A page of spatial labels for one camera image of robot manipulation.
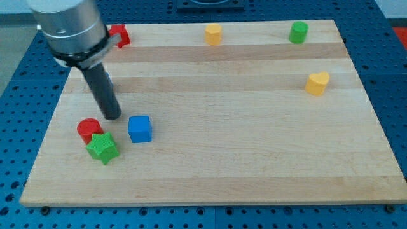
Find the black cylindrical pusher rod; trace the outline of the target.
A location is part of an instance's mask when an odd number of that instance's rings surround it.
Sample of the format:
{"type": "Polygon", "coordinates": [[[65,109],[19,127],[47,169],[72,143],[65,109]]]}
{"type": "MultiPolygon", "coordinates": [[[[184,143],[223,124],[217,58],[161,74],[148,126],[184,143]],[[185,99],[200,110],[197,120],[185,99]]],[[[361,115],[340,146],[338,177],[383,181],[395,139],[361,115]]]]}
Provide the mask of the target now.
{"type": "Polygon", "coordinates": [[[121,116],[121,108],[114,94],[112,81],[102,64],[81,71],[97,105],[106,120],[121,116]]]}

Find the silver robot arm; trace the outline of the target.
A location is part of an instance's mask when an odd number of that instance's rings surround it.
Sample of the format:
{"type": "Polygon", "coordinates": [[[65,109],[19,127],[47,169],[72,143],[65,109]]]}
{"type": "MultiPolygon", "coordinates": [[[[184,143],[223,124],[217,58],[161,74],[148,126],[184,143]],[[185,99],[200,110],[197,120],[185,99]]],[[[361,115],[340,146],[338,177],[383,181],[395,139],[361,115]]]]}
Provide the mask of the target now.
{"type": "Polygon", "coordinates": [[[113,83],[102,64],[109,50],[121,41],[110,35],[94,0],[27,0],[54,59],[79,69],[102,115],[121,116],[113,83]]]}

